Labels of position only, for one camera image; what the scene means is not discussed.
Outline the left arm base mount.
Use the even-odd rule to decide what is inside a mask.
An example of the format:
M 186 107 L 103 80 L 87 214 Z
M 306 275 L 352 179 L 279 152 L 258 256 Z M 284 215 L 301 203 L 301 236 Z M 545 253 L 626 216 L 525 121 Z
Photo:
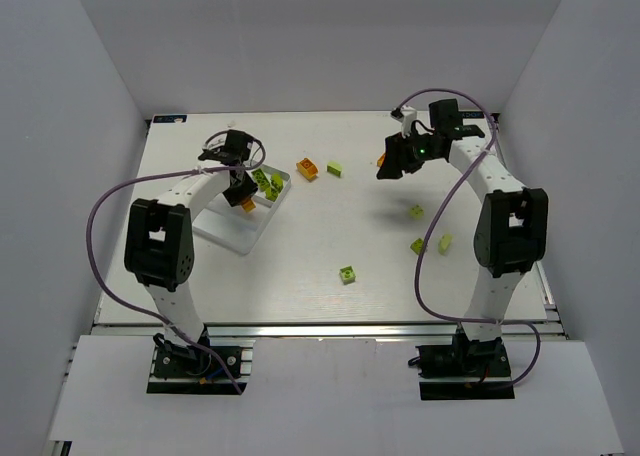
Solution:
M 153 342 L 147 394 L 238 395 L 220 362 L 210 354 L 166 341 L 161 333 L 153 336 Z M 244 391 L 251 369 L 249 348 L 223 345 L 212 346 L 212 349 Z

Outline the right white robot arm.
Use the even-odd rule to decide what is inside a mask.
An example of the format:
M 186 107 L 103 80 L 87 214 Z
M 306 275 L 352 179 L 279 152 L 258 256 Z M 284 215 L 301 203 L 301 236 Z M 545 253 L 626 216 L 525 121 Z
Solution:
M 493 136 L 466 124 L 454 99 L 429 106 L 428 127 L 415 109 L 403 105 L 391 112 L 401 129 L 385 139 L 385 154 L 376 174 L 397 180 L 443 159 L 461 174 L 482 204 L 473 238 L 480 266 L 470 305 L 459 323 L 471 342 L 492 342 L 522 278 L 546 251 L 549 199 L 541 188 L 528 188 L 502 164 Z

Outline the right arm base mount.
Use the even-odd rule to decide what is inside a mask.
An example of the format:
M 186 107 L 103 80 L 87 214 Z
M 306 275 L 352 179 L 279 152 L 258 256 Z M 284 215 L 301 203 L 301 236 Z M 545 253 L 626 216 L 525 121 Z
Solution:
M 444 345 L 421 345 L 407 365 L 418 371 L 423 401 L 512 400 L 511 367 L 500 337 L 480 342 L 458 328 Z

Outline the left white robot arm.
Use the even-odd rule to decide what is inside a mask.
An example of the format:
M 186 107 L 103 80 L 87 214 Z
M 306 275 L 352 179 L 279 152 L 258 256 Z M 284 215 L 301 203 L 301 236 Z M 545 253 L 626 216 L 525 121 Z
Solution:
M 194 220 L 219 195 L 229 206 L 246 209 L 258 191 L 245 165 L 258 140 L 239 130 L 222 135 L 222 144 L 207 144 L 198 157 L 219 167 L 197 170 L 157 198 L 138 198 L 130 207 L 125 269 L 151 296 L 172 342 L 199 343 L 205 331 L 188 283 L 195 264 Z

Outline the light green lego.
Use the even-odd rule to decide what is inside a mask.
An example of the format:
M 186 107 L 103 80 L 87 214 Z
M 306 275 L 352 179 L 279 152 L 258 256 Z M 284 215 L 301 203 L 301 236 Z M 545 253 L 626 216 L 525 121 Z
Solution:
M 326 170 L 329 174 L 332 174 L 338 178 L 342 176 L 343 168 L 342 166 L 335 161 L 329 161 L 326 166 Z

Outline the dark green square lego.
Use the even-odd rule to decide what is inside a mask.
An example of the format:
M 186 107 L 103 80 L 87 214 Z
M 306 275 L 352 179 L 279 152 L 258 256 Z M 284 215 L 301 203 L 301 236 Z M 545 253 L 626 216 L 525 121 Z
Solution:
M 275 202 L 278 196 L 279 191 L 273 187 L 268 187 L 264 190 L 264 197 L 271 202 Z

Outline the dark green long lego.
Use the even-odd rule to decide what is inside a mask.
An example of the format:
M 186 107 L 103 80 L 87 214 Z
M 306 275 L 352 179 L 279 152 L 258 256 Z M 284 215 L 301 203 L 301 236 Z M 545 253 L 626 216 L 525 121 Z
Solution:
M 261 169 L 254 170 L 252 172 L 252 177 L 256 182 L 256 184 L 258 185 L 258 188 L 260 191 L 266 192 L 267 189 L 271 187 L 269 178 Z

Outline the pale green square lego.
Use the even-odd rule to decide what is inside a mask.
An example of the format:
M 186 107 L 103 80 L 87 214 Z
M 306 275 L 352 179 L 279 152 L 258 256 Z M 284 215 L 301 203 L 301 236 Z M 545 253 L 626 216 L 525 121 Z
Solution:
M 414 220 L 419 220 L 424 217 L 424 210 L 420 205 L 414 205 L 409 209 L 409 216 Z

